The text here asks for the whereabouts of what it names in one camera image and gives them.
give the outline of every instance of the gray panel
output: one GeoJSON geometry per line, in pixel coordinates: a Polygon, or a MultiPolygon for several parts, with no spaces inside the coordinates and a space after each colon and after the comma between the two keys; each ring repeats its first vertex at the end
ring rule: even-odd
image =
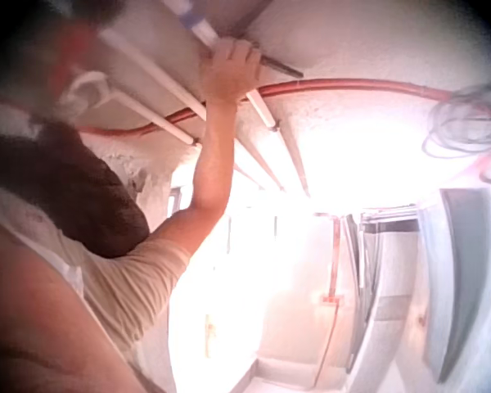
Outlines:
{"type": "Polygon", "coordinates": [[[349,393],[378,390],[399,346],[404,321],[375,322],[364,337],[355,375],[349,380],[349,393]]]}
{"type": "Polygon", "coordinates": [[[410,296],[382,297],[376,304],[376,321],[405,320],[408,316],[410,296]]]}

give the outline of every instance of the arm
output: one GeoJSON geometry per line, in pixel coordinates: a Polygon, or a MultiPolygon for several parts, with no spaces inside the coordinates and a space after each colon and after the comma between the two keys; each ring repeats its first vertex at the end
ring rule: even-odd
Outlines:
{"type": "Polygon", "coordinates": [[[231,191],[238,101],[259,80],[260,53],[246,41],[222,39],[202,65],[207,127],[193,179],[191,205],[151,234],[194,254],[222,217],[231,191]]]}

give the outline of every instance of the ceiling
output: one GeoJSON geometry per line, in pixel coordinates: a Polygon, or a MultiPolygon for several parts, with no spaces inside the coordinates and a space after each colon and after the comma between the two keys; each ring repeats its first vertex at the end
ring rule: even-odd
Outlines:
{"type": "MultiPolygon", "coordinates": [[[[220,33],[236,31],[263,0],[196,2],[220,33]]],[[[273,0],[245,31],[265,54],[301,70],[305,79],[391,79],[458,89],[491,80],[491,35],[463,6],[435,0],[273,0]]],[[[159,0],[128,2],[112,26],[195,97],[201,44],[159,0]]],[[[95,44],[90,69],[106,72],[126,92],[168,115],[185,105],[129,59],[95,44]]],[[[291,80],[264,70],[263,84],[291,80]]],[[[421,153],[433,102],[397,93],[314,92],[267,98],[279,133],[265,128],[249,103],[241,106],[237,137],[290,194],[311,196],[315,210],[416,201],[469,160],[435,160],[421,153]]],[[[115,102],[89,111],[81,124],[127,129],[147,120],[115,102]]],[[[198,118],[178,126],[199,137],[198,118]]],[[[197,152],[164,131],[137,138],[90,138],[97,154],[129,149],[156,170],[192,164],[197,152]]],[[[252,178],[266,176],[237,152],[252,178]]]]}

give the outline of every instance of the coiled wire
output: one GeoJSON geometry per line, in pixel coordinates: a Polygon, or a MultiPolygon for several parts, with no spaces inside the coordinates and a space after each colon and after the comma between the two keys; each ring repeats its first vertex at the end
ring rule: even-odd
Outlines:
{"type": "Polygon", "coordinates": [[[491,153],[491,83],[455,92],[430,115],[433,125],[422,144],[428,156],[460,158],[491,153]],[[435,154],[430,147],[433,143],[461,154],[435,154]]]}

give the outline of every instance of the beige t-shirt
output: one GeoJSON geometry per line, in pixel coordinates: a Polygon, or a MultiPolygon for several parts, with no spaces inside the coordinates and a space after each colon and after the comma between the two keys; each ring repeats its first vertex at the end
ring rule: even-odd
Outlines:
{"type": "Polygon", "coordinates": [[[39,208],[1,188],[0,224],[29,239],[37,252],[45,250],[41,256],[53,266],[56,258],[65,261],[56,263],[56,269],[87,301],[127,360],[133,343],[166,308],[190,259],[187,251],[164,239],[144,241],[112,260],[94,255],[64,236],[39,208]]]}

